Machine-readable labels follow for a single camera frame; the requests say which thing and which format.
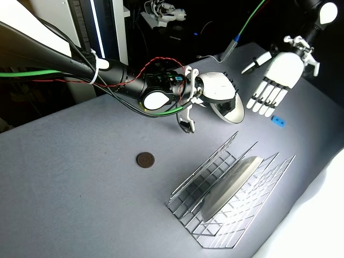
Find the blue cable end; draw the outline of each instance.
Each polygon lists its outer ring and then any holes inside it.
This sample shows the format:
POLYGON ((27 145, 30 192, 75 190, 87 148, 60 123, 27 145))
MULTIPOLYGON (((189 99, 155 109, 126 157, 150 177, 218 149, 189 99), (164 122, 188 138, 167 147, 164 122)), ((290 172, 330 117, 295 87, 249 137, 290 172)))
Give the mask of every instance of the blue cable end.
POLYGON ((236 35, 235 38, 234 38, 234 41, 235 41, 236 43, 238 43, 239 39, 240 39, 240 35, 236 35))
POLYGON ((285 121, 283 119, 281 119, 280 117, 273 116, 271 118, 271 121, 273 123, 275 123, 276 125, 280 126, 280 127, 284 127, 285 126, 285 121))

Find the gray table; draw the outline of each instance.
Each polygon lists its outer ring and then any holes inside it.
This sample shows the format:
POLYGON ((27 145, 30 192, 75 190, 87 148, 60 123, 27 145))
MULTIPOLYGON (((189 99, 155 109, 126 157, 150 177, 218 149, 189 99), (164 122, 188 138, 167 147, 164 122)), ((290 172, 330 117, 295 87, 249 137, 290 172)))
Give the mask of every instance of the gray table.
MULTIPOLYGON (((249 44, 227 63, 192 66, 227 71, 246 103, 266 66, 240 70, 261 53, 249 44)), ((230 125, 196 107, 196 133, 185 134, 175 117, 150 120, 102 96, 0 134, 0 257, 251 257, 341 146, 344 110, 305 80, 275 115, 285 128, 248 110, 230 125), (259 141, 252 154, 297 158, 235 249, 202 249, 165 203, 236 131, 236 155, 259 141), (135 162, 145 151, 149 169, 135 162)))

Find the green wire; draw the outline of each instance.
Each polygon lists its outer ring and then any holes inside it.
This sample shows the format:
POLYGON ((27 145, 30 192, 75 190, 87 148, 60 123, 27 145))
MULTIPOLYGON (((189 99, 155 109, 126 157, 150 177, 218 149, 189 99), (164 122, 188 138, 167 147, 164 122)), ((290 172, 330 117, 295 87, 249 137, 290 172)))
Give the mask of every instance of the green wire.
POLYGON ((248 22, 251 20, 252 16, 256 13, 256 11, 259 9, 259 7, 265 2, 265 0, 262 0, 260 4, 257 6, 257 8, 251 13, 251 15, 248 17, 247 21, 245 22, 244 26, 242 27, 241 31, 239 32, 239 36, 242 34, 244 31, 245 27, 247 26, 248 22))
POLYGON ((182 106, 180 106, 180 107, 177 107, 176 109, 172 109, 169 111, 165 111, 165 112, 161 112, 161 113, 154 113, 154 115, 163 116, 164 114, 172 114, 172 113, 178 112, 179 110, 183 110, 183 109, 184 108, 182 106))
POLYGON ((43 74, 56 74, 60 71, 55 70, 42 70, 42 71, 23 71, 19 73, 0 73, 0 77, 22 77, 22 76, 36 76, 43 74))

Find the light strip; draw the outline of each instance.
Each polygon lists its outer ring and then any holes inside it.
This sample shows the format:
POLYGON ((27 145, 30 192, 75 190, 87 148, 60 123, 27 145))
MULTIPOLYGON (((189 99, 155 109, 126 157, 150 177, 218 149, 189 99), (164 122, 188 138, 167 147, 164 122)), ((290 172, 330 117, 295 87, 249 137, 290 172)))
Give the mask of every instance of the light strip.
POLYGON ((94 2, 94 0, 90 0, 90 3, 91 3, 91 8, 92 8, 93 19, 95 20, 96 32, 97 32, 99 46, 101 49, 102 58, 105 58, 102 36, 101 36, 101 32, 99 30, 99 25, 98 25, 98 18, 97 18, 97 13, 96 13, 95 2, 94 2))

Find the dish rack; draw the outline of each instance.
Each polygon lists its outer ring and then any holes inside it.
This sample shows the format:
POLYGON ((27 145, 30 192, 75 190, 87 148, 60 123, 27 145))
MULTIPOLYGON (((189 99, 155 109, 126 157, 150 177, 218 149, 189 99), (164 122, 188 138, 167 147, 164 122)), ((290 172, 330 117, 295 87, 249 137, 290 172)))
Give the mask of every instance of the dish rack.
POLYGON ((279 153, 264 159, 227 204, 209 221, 203 221, 202 201, 206 195, 226 174, 231 176, 231 168, 257 144, 236 158, 228 151, 228 147, 237 133, 172 192, 167 204, 203 248, 234 248, 295 158, 292 156, 276 166, 273 163, 279 153))

